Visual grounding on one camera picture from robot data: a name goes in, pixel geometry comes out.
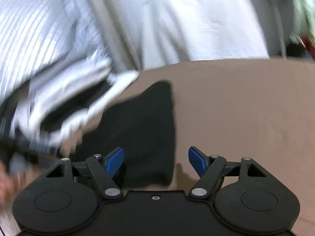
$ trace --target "metal screw head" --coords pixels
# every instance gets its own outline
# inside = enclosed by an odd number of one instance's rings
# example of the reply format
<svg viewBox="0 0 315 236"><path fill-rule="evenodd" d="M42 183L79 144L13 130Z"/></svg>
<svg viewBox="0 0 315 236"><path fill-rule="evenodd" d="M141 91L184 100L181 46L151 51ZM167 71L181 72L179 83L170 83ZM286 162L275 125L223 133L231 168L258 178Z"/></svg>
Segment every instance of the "metal screw head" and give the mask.
<svg viewBox="0 0 315 236"><path fill-rule="evenodd" d="M207 190L203 188L195 188L192 190L192 194L195 196L204 196L207 194Z"/></svg>
<svg viewBox="0 0 315 236"><path fill-rule="evenodd" d="M120 194L120 190L117 189L117 188L108 188L106 191L105 191L105 194L107 196L117 196Z"/></svg>

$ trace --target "drawstring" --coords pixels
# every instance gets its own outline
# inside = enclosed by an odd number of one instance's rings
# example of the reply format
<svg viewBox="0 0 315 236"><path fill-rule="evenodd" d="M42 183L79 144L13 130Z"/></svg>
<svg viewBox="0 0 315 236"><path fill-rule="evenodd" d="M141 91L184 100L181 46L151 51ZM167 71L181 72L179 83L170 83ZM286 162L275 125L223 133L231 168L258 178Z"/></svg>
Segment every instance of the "drawstring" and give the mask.
<svg viewBox="0 0 315 236"><path fill-rule="evenodd" d="M274 15L275 15L275 19L276 19L278 36L280 40L281 55L284 59L287 59L287 51L286 51L286 45L285 45L285 40L284 40L284 30L283 30L283 24L282 24L282 19L281 19L278 3L277 3L277 0L270 0L270 1L271 1Z"/></svg>

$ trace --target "person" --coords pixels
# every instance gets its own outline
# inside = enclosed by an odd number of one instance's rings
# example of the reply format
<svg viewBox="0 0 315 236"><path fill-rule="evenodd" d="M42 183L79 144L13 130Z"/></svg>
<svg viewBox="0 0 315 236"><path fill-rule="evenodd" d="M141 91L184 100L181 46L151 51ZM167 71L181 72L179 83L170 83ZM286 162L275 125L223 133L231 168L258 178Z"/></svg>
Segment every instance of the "person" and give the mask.
<svg viewBox="0 0 315 236"><path fill-rule="evenodd" d="M268 58L250 0L2 0L0 13L2 101L60 57L91 48L111 57L115 72ZM26 186L26 175L1 164L0 203Z"/></svg>

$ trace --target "white fabric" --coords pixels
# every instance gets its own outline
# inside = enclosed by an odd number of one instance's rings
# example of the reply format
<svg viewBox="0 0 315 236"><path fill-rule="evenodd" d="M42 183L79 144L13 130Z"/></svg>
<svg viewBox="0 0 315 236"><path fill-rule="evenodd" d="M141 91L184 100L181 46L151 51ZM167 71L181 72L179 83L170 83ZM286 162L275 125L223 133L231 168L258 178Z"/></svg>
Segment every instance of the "white fabric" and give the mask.
<svg viewBox="0 0 315 236"><path fill-rule="evenodd" d="M143 7L142 63L268 58L251 0L151 0Z"/></svg>
<svg viewBox="0 0 315 236"><path fill-rule="evenodd" d="M110 75L111 60L105 57L82 59L65 68L48 83L41 86L34 95L18 104L12 119L10 134L13 137L18 127L29 140L45 138L51 146L59 146L71 132L85 125L100 113L109 102L120 95L137 77L138 72L128 71L120 75ZM88 109L81 109L68 117L59 131L48 134L40 129L41 122L58 106L109 77L112 87Z"/></svg>

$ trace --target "brown table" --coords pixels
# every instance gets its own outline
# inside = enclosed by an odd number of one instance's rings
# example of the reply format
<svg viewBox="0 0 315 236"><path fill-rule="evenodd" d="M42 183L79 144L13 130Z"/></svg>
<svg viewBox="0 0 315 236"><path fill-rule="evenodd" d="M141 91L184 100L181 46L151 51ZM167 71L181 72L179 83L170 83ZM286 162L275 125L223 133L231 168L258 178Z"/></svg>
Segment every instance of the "brown table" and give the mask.
<svg viewBox="0 0 315 236"><path fill-rule="evenodd" d="M281 59L179 63L142 72L116 102L164 79L173 84L177 138L168 189L188 190L198 180L188 162L190 146L229 161L249 156L299 198L294 232L315 235L315 64Z"/></svg>

